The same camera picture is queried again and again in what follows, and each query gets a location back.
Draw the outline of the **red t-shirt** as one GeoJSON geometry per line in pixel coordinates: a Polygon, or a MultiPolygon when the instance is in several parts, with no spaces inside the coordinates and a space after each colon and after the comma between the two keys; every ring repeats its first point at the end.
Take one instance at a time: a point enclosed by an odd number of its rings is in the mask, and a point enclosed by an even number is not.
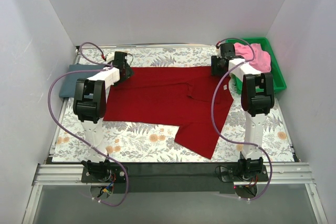
{"type": "Polygon", "coordinates": [[[209,66],[133,71],[128,80],[110,88],[103,119],[178,126],[177,144],[212,158],[218,141],[212,123],[222,129],[233,103],[229,78],[216,90],[220,77],[213,76],[209,66]]]}

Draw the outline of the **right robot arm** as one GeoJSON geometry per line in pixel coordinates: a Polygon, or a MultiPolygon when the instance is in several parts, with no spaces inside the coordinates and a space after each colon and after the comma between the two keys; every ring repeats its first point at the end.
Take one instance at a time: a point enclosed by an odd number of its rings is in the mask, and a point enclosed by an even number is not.
{"type": "Polygon", "coordinates": [[[223,81],[233,74],[242,82],[241,107],[245,112],[245,137],[237,163],[219,169],[221,179],[233,182],[236,179],[256,181],[259,176],[268,180],[264,167],[262,148],[266,117],[275,104],[273,75],[261,72],[235,52],[234,44],[219,41],[217,55],[211,57],[211,73],[223,81]]]}

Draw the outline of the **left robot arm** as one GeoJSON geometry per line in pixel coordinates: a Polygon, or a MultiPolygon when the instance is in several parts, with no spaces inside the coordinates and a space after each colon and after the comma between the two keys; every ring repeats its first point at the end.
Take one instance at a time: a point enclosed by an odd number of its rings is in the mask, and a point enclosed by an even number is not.
{"type": "Polygon", "coordinates": [[[128,55],[126,52],[116,51],[111,67],[107,66],[91,77],[76,81],[73,111],[81,122],[85,141],[89,144],[89,156],[81,163],[88,170],[88,174],[100,182],[107,182],[112,175],[102,131],[107,109],[106,90],[134,74],[127,62],[128,55]]]}

